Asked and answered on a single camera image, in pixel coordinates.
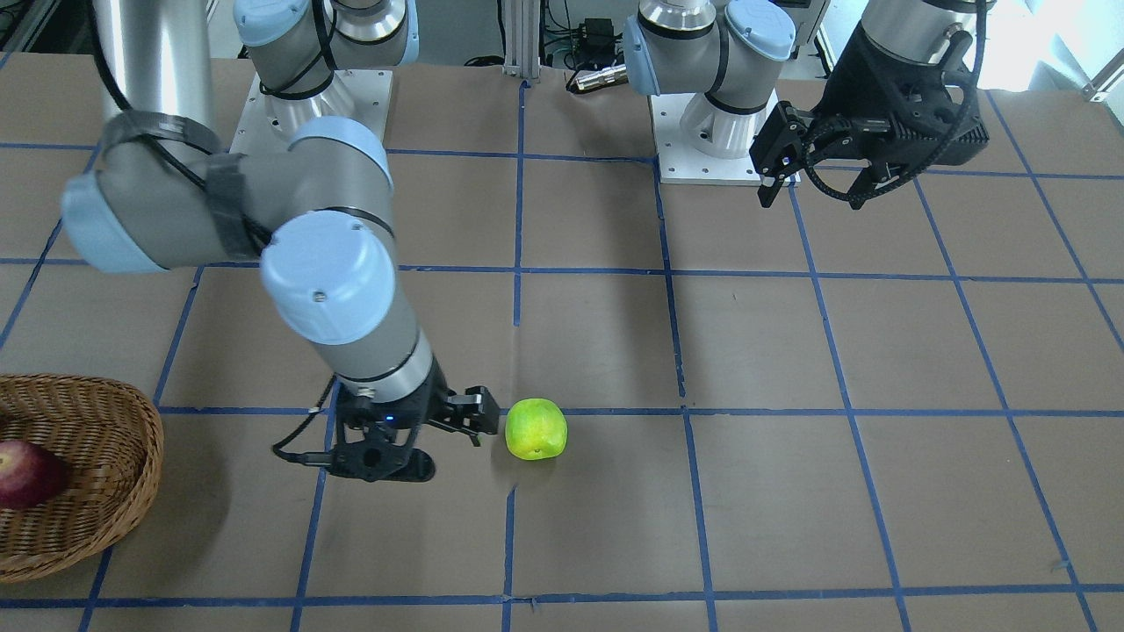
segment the basket rim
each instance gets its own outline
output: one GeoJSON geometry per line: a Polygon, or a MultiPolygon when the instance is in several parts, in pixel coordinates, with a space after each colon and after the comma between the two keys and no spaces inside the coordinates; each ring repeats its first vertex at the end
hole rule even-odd
{"type": "MultiPolygon", "coordinates": [[[[145,449],[144,464],[128,495],[85,544],[58,553],[12,556],[8,560],[22,558],[28,563],[25,568],[0,570],[0,584],[45,577],[107,549],[132,531],[147,514],[155,500],[164,460],[164,426],[155,404],[139,389],[112,378],[65,373],[0,373],[0,387],[55,386],[67,382],[76,382],[92,389],[112,390],[127,398],[129,406],[135,410],[137,425],[142,428],[145,449]]],[[[0,400],[2,400],[3,395],[0,391],[0,400]]]]}

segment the light blue joint cap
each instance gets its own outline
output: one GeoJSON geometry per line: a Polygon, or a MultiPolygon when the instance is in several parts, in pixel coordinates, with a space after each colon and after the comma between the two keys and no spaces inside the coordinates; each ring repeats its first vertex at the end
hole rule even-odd
{"type": "Polygon", "coordinates": [[[374,135],[362,123],[343,117],[343,116],[319,116],[309,119],[308,123],[301,125],[297,133],[292,135],[292,141],[289,142],[289,148],[292,150],[305,138],[327,138],[329,141],[338,141],[371,159],[374,164],[379,165],[382,173],[387,175],[387,181],[390,183],[390,192],[395,192],[395,180],[390,177],[390,163],[387,161],[387,150],[382,146],[382,141],[374,135]]]}
{"type": "Polygon", "coordinates": [[[792,53],[796,25],[785,9],[769,0],[731,0],[726,24],[750,48],[774,62],[783,62],[792,53]]]}
{"type": "Polygon", "coordinates": [[[164,272],[156,265],[109,208],[93,173],[71,178],[63,191],[63,228],[74,249],[102,272],[164,272]]]}
{"type": "Polygon", "coordinates": [[[234,24],[246,46],[265,46],[297,26],[310,0],[236,0],[234,24]]]}
{"type": "Polygon", "coordinates": [[[284,223],[262,252],[262,283],[281,318],[317,344],[368,335],[395,300],[395,263],[359,219],[338,210],[284,223]]]}
{"type": "Polygon", "coordinates": [[[418,52],[422,49],[422,38],[418,34],[418,6],[415,0],[406,0],[406,19],[409,22],[406,31],[406,51],[398,65],[413,64],[418,61],[418,52]]]}
{"type": "Polygon", "coordinates": [[[641,94],[660,93],[660,82],[655,78],[655,66],[652,65],[652,53],[647,49],[647,39],[636,16],[625,20],[624,33],[625,67],[628,69],[628,83],[641,94]]]}

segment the green apple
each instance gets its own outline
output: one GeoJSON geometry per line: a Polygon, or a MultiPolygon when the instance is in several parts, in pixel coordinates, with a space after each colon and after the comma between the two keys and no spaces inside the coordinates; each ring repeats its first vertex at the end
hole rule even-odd
{"type": "Polygon", "coordinates": [[[525,461],[558,457],[565,450],[566,424],[550,399],[523,399],[507,413],[507,449],[525,461]]]}

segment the brown basket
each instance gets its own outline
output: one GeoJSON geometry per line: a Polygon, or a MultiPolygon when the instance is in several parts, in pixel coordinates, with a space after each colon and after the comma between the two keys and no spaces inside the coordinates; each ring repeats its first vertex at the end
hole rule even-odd
{"type": "Polygon", "coordinates": [[[160,482],[164,428],[129,385],[75,376],[0,376],[0,441],[42,445],[71,467],[69,488],[30,509],[0,509],[0,584],[88,558],[140,522],[160,482]]]}

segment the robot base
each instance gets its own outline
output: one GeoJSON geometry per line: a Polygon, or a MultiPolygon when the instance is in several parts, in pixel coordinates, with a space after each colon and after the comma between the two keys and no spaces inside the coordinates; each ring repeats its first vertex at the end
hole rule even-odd
{"type": "MultiPolygon", "coordinates": [[[[727,184],[737,187],[760,187],[761,175],[753,169],[749,154],[742,159],[719,159],[696,150],[683,137],[679,119],[694,94],[660,94],[650,97],[652,107],[652,130],[660,154],[660,181],[668,184],[727,184]]],[[[769,103],[761,110],[760,121],[777,105],[777,92],[769,97],[769,103]]]]}
{"type": "MultiPolygon", "coordinates": [[[[386,135],[393,78],[395,73],[389,70],[343,70],[336,73],[336,82],[342,83],[355,101],[355,111],[348,118],[365,125],[380,139],[386,135]]],[[[257,155],[289,148],[289,137],[273,127],[260,85],[261,80],[255,74],[234,143],[230,144],[232,153],[257,155]]]]}

